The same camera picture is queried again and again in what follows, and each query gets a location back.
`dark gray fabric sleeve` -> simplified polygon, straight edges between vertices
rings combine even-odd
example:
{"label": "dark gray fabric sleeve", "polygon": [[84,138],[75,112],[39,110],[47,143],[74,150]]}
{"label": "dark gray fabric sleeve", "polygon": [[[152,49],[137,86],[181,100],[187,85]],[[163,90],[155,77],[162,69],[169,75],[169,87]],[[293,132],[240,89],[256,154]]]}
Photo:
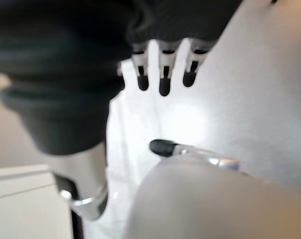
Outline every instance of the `dark gray fabric sleeve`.
{"label": "dark gray fabric sleeve", "polygon": [[0,98],[37,148],[71,154],[105,140],[130,44],[215,41],[241,0],[0,0]]}

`white surface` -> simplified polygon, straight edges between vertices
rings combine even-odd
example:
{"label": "white surface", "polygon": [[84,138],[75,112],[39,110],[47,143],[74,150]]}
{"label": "white surface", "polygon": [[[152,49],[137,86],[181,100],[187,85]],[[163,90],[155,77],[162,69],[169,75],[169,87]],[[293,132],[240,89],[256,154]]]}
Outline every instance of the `white surface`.
{"label": "white surface", "polygon": [[0,239],[71,239],[69,209],[58,197],[51,175],[21,177],[25,172],[30,167],[0,170],[0,177],[7,178],[0,181]]}

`black rubber tip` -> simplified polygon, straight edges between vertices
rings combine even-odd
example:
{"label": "black rubber tip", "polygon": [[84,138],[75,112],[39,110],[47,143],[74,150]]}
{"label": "black rubber tip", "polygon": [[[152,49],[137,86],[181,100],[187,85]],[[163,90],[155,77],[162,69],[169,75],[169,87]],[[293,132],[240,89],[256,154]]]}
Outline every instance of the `black rubber tip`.
{"label": "black rubber tip", "polygon": [[164,77],[160,79],[159,93],[162,96],[167,96],[170,92],[170,78]]}
{"label": "black rubber tip", "polygon": [[170,157],[173,154],[176,145],[176,143],[170,140],[155,139],[150,142],[149,147],[155,154]]}
{"label": "black rubber tip", "polygon": [[148,76],[138,76],[137,80],[139,89],[146,91],[149,87]]}
{"label": "black rubber tip", "polygon": [[185,87],[190,87],[195,83],[196,79],[196,73],[195,72],[185,72],[183,83]]}

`gray wall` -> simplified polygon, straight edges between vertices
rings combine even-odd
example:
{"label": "gray wall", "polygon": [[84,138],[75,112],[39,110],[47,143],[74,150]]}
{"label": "gray wall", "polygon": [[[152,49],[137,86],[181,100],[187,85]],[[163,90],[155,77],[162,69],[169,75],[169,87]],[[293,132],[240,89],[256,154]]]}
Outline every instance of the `gray wall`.
{"label": "gray wall", "polygon": [[[0,89],[6,84],[7,79],[0,75]],[[18,116],[0,103],[0,167],[38,164],[41,157]]]}

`robotic hand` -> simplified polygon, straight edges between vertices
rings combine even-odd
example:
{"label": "robotic hand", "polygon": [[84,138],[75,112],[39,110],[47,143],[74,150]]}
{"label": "robotic hand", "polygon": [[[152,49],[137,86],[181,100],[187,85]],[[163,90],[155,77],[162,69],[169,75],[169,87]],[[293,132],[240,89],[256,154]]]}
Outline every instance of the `robotic hand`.
{"label": "robotic hand", "polygon": [[241,0],[0,0],[0,98],[16,111],[60,195],[93,220],[107,204],[109,101],[123,89],[118,63],[132,54],[148,88],[147,44],[159,44],[160,89],[170,91],[176,51],[191,39],[184,85],[191,86]]}
{"label": "robotic hand", "polygon": [[138,188],[124,239],[301,239],[301,194],[210,151],[162,140],[150,148],[166,158]]}

